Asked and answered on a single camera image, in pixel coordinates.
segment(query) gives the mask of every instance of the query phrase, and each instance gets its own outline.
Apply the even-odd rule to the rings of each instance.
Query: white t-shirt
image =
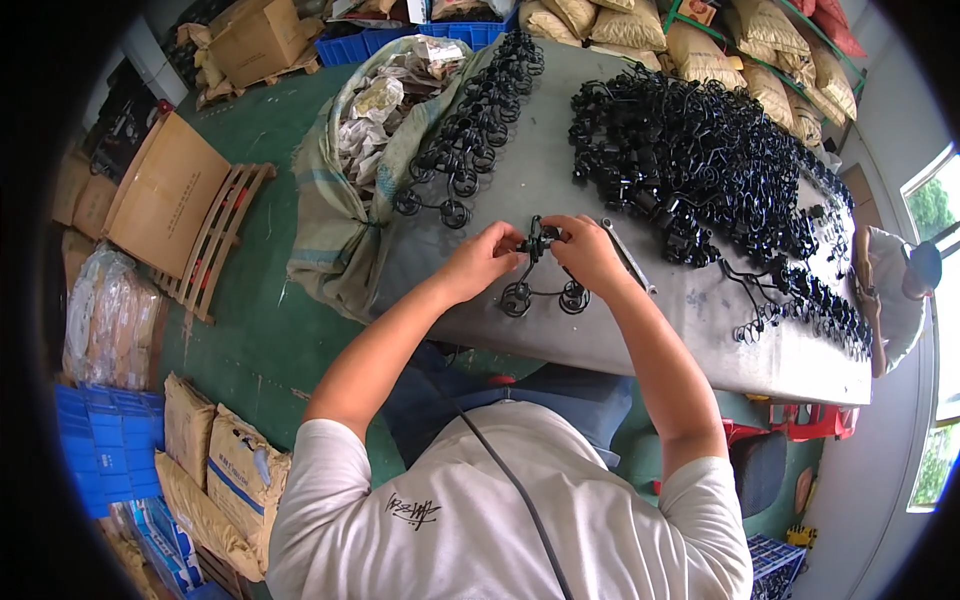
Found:
[[[903,295],[903,238],[883,229],[870,228],[870,265],[874,269],[874,287],[880,296],[880,334],[887,370],[892,371],[917,345],[924,330],[926,300],[911,300]]]
[[[657,509],[553,411],[506,400],[468,414],[533,499],[574,598],[750,596],[728,461],[677,470]],[[267,585],[275,600],[562,597],[523,500],[462,419],[372,492],[356,435],[301,425]]]

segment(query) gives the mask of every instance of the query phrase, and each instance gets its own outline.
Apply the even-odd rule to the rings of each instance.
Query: wooden pallet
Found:
[[[248,84],[246,87],[235,87],[233,89],[233,93],[236,94],[237,96],[243,96],[244,92],[247,91],[247,87],[250,87],[251,85],[259,84],[260,82],[263,82],[266,85],[273,85],[276,82],[280,81],[281,75],[286,75],[287,73],[293,73],[294,71],[299,71],[301,69],[306,71],[307,75],[313,75],[314,73],[320,70],[320,63],[317,62],[317,48],[313,44],[310,44],[309,46],[307,46],[307,49],[304,50],[303,54],[301,54],[297,58],[297,61],[291,64],[290,66],[288,66],[287,68],[281,69],[262,79],[258,79],[252,84]]]
[[[197,564],[207,581],[215,581],[235,600],[251,600],[250,582],[227,563],[224,563],[212,552],[202,546],[197,546]]]
[[[156,286],[206,324],[213,325],[210,300],[230,248],[240,245],[236,232],[247,208],[265,178],[276,177],[276,168],[266,164],[235,164],[220,187],[204,225],[193,245],[187,269],[190,276],[177,279],[151,270]]]

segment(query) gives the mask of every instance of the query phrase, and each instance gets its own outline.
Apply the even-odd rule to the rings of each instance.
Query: green tree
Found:
[[[936,504],[944,490],[950,468],[956,456],[951,452],[951,437],[956,435],[957,425],[949,425],[930,432],[920,462],[920,476],[913,493],[912,504]]]
[[[917,224],[921,241],[928,240],[947,226],[953,225],[953,213],[947,208],[947,192],[940,180],[934,178],[907,198],[910,214]]]

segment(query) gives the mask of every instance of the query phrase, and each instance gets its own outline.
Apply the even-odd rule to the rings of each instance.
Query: person in white shirt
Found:
[[[874,330],[871,369],[882,377],[917,345],[943,259],[931,242],[909,250],[903,238],[866,226],[853,233],[853,269],[860,307]]]
[[[552,253],[620,327],[660,435],[659,506],[607,467],[631,379],[548,365],[484,389],[421,344],[443,312],[526,257],[523,235],[497,222],[368,326],[314,390],[270,539],[275,600],[750,596],[707,379],[603,229],[584,215],[541,223],[562,230]],[[381,406],[408,470],[371,490],[364,442]]]

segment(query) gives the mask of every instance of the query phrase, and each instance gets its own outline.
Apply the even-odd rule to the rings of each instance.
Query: black chair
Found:
[[[786,471],[786,436],[781,431],[737,440],[730,446],[736,497],[743,517],[770,508]]]

